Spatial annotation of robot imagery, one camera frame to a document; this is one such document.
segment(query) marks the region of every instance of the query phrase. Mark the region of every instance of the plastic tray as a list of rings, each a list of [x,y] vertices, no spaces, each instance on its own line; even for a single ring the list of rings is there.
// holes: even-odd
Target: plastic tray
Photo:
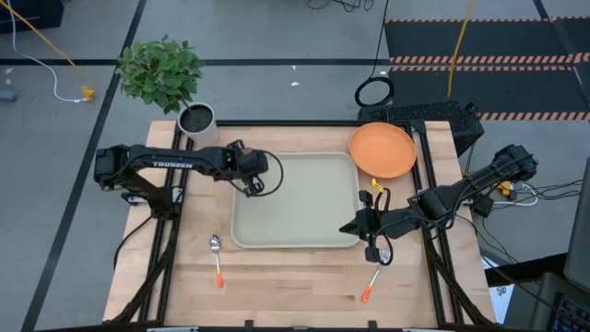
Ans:
[[[243,248],[350,247],[357,236],[338,229],[355,217],[359,175],[344,152],[277,154],[285,170],[282,186],[274,194],[247,198],[235,191],[230,233]],[[280,175],[277,162],[268,158],[261,174],[267,190]]]

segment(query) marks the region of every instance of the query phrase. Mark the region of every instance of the wooden table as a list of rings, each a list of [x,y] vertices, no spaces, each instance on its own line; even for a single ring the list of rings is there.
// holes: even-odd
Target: wooden table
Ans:
[[[153,122],[147,145],[169,148],[174,122]],[[248,147],[271,151],[345,151],[355,127],[221,127],[217,145],[241,138]],[[427,123],[432,162],[438,184],[461,179],[453,138],[447,123]],[[427,187],[419,138],[418,162]],[[163,185],[164,170],[141,172],[153,184]],[[359,171],[360,187],[374,192],[371,176]],[[407,205],[415,194],[410,173],[380,184],[392,189],[391,208]],[[232,188],[214,184],[191,172],[184,201],[180,236],[172,272],[166,325],[366,327],[436,327],[431,287],[420,231],[393,242],[394,263],[382,270],[367,303],[360,301],[375,264],[364,260],[364,242],[347,249],[246,250],[230,238]],[[147,206],[131,207],[125,234],[147,215]],[[468,209],[459,214],[471,218]],[[132,237],[123,247],[112,280],[104,318],[117,315],[146,277],[156,222]],[[225,288],[216,287],[215,258],[209,236],[222,243],[220,259]],[[469,298],[493,320],[490,294],[473,228],[458,219],[448,231],[457,281]],[[452,322],[448,291],[442,282],[446,319]],[[159,296],[154,289],[152,303]],[[149,317],[155,317],[155,304]]]

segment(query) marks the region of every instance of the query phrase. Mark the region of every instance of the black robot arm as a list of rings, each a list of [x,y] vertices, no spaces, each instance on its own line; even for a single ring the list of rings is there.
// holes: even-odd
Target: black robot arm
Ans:
[[[365,259],[381,262],[375,238],[386,235],[397,239],[418,227],[446,227],[453,219],[459,204],[474,198],[491,185],[502,181],[526,181],[537,172],[537,162],[522,146],[510,145],[494,155],[492,163],[452,185],[439,185],[412,196],[408,207],[380,211],[373,207],[372,195],[360,192],[365,207],[357,211],[356,218],[340,228],[367,241]]]
[[[172,189],[157,187],[137,173],[145,168],[191,169],[211,176],[214,181],[242,180],[242,191],[247,196],[257,196],[265,190],[258,175],[268,171],[268,161],[262,150],[246,148],[241,140],[225,148],[198,151],[120,145],[97,150],[94,181],[102,190],[128,190],[122,194],[126,201],[130,197],[145,199],[156,218],[173,218],[178,205],[174,204]]]

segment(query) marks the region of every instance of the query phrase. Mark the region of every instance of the hazard tape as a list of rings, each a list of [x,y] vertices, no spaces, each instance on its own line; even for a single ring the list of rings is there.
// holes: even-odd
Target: hazard tape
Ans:
[[[463,22],[463,18],[389,18],[385,20],[385,24],[398,22],[431,22],[431,23],[447,23],[447,22]],[[548,18],[472,18],[469,22],[549,22]]]
[[[558,19],[588,19],[588,16],[579,16],[579,17],[553,17],[551,20],[558,20]]]
[[[390,72],[400,71],[449,71],[450,66],[444,65],[393,65]],[[534,71],[572,71],[565,65],[538,65],[538,66],[465,66],[454,68],[455,71],[487,71],[487,72],[534,72]]]
[[[588,16],[563,16],[553,18],[471,18],[469,22],[550,22],[558,19],[590,19]],[[463,18],[389,18],[385,20],[385,24],[398,22],[431,22],[431,23],[447,23],[447,22],[463,22]]]
[[[590,112],[544,112],[544,113],[480,113],[480,120],[489,121],[572,121],[590,120]]]
[[[451,55],[414,55],[394,56],[389,59],[392,64],[451,64]],[[457,56],[459,65],[538,65],[538,64],[579,64],[590,62],[590,53],[570,55],[475,55]]]

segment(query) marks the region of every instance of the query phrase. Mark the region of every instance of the leaves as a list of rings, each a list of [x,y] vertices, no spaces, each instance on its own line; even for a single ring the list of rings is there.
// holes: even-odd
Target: leaves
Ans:
[[[185,88],[190,93],[196,93],[196,82],[193,81],[184,81],[183,88]]]
[[[170,103],[168,101],[168,96],[166,95],[166,93],[159,91],[156,96],[156,103],[159,107],[166,108],[166,106],[168,106],[168,104]]]
[[[169,41],[168,35],[160,41],[135,41],[118,59],[121,91],[145,104],[156,103],[164,113],[179,112],[193,100],[196,81],[203,75],[204,63],[192,50],[188,41]]]

